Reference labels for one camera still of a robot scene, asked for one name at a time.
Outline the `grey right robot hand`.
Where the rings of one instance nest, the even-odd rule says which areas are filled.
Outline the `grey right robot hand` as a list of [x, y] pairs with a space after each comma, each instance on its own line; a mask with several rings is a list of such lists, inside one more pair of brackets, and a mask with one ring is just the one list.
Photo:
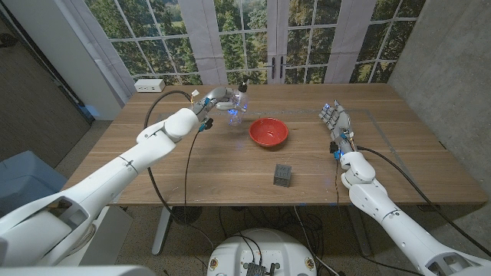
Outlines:
[[357, 151], [350, 116], [339, 102], [335, 101], [333, 106], [326, 103], [318, 116], [331, 133], [330, 153], [339, 159], [345, 153]]

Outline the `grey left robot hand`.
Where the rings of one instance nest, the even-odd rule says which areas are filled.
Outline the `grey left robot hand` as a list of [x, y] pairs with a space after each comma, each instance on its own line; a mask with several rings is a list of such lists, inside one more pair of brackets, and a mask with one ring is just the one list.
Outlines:
[[212, 108], [228, 111], [237, 110], [245, 113], [248, 100], [245, 92], [228, 87], [217, 87], [211, 90], [203, 99], [191, 105], [191, 110], [198, 117], [205, 116]]

